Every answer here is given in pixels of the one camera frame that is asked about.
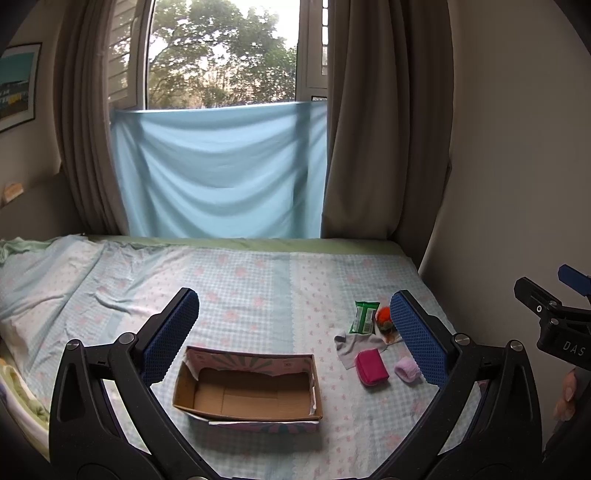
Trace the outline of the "person's right hand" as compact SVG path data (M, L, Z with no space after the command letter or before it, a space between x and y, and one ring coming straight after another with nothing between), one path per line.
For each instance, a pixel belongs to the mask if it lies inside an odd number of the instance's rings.
M575 370L571 370L562 383L562 393L554 408L554 418L557 421L569 421L575 413L574 396L577 390Z

